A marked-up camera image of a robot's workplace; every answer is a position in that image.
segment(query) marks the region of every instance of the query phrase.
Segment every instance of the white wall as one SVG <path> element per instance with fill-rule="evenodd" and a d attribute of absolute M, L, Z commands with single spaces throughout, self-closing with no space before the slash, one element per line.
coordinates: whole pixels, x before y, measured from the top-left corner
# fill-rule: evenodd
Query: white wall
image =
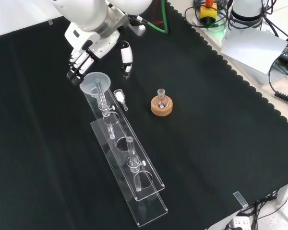
<path fill-rule="evenodd" d="M 51 0 L 0 0 L 0 35 L 60 16 Z"/>

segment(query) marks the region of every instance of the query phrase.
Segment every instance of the black tablecloth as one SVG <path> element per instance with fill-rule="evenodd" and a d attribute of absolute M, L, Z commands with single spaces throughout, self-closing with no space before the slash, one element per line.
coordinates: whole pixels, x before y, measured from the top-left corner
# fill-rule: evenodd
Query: black tablecloth
<path fill-rule="evenodd" d="M 143 229 L 209 227 L 288 183 L 288 123 L 172 8 L 172 33 L 125 33 L 133 72 L 116 47 L 92 71 L 123 89 L 126 114 L 166 188 L 169 212 Z M 0 37 L 0 230 L 136 229 L 91 130 L 93 113 L 66 79 L 68 21 Z M 150 101 L 173 99 L 164 118 Z"/>

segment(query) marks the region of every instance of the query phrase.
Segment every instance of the electrical outlet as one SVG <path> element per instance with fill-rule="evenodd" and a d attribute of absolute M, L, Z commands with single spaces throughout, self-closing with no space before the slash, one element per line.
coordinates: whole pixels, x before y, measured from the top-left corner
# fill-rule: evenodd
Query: electrical outlet
<path fill-rule="evenodd" d="M 234 217 L 231 221 L 232 228 L 240 227 L 242 230 L 251 230 L 250 219 L 248 217 Z"/>

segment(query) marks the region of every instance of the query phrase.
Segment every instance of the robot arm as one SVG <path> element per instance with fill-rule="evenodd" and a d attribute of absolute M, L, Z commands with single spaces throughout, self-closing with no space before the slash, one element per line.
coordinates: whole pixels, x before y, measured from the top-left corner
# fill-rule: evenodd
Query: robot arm
<path fill-rule="evenodd" d="M 107 54 L 117 43 L 118 29 L 127 27 L 130 22 L 125 13 L 138 15 L 143 13 L 152 0 L 51 0 L 57 10 L 71 24 L 65 33 L 73 46 L 69 60 L 67 78 L 79 85 L 87 70 Z M 145 31 L 144 25 L 139 30 L 130 26 L 138 35 Z M 128 78 L 132 69 L 132 51 L 128 42 L 123 41 L 121 55 L 124 77 Z"/>

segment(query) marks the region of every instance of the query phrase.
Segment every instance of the test tube rack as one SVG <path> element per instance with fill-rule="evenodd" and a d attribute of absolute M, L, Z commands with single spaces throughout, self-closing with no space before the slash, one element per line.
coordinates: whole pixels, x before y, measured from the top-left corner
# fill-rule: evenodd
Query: test tube rack
<path fill-rule="evenodd" d="M 96 117 L 92 129 L 136 224 L 140 227 L 165 215 L 168 209 L 159 195 L 165 186 L 112 92 L 109 89 L 104 92 L 107 116 L 96 98 L 85 96 Z M 139 164 L 131 163 L 131 153 L 135 153 Z"/>

